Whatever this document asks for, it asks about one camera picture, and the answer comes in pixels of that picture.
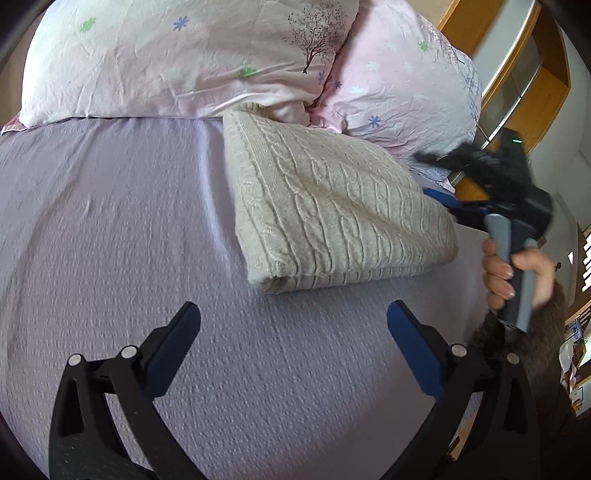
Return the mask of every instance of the pink pillowcase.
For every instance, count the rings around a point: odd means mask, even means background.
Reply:
[[[473,141],[481,94],[470,58],[406,1],[362,0],[309,113],[312,126],[377,143],[413,165],[417,150]]]

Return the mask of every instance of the folded blanket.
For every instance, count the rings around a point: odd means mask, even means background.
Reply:
[[[274,122],[253,103],[223,122],[236,235],[257,290],[416,275],[456,256],[447,210],[381,147]]]

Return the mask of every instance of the bed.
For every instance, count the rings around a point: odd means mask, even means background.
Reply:
[[[67,357],[138,344],[186,300],[202,331],[156,406],[212,479],[380,478],[432,406],[387,306],[403,299],[448,343],[482,320],[485,234],[460,225],[457,258],[424,275],[255,291],[223,159],[220,119],[71,118],[0,137],[0,411],[44,473]]]

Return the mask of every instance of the finger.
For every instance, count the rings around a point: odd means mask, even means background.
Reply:
[[[482,259],[482,267],[487,273],[490,273],[496,277],[501,277],[505,280],[513,278],[513,268],[511,268],[508,263],[503,262],[496,255],[492,257],[484,257]]]
[[[482,251],[487,257],[491,257],[492,255],[496,255],[496,244],[490,238],[484,240],[482,244]]]
[[[495,312],[501,310],[505,306],[505,300],[493,292],[489,292],[486,297],[486,303]]]
[[[484,275],[483,280],[486,288],[491,292],[496,293],[499,297],[502,297],[505,300],[515,297],[515,290],[513,290],[513,287],[509,285],[509,282],[502,278],[487,273]]]
[[[537,248],[515,254],[511,261],[520,270],[534,270],[541,277],[554,278],[554,263]]]

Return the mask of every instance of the sleeve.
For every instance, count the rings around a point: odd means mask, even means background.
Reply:
[[[516,341],[506,343],[505,328],[495,314],[489,312],[472,335],[470,344],[488,358],[501,359],[510,352],[519,355],[537,405],[548,383],[560,382],[560,372],[554,364],[558,362],[558,350],[564,341],[565,319],[566,297],[562,286],[556,282],[552,298],[533,312],[527,335],[519,335]]]
[[[591,417],[577,420],[566,390],[560,385],[558,350],[564,341],[566,297],[559,283],[548,303],[531,317],[530,331],[513,343],[505,342],[505,328],[489,312],[470,344],[488,358],[515,352],[530,382],[540,425],[542,479],[567,478],[578,471],[570,461],[574,445],[591,444]]]

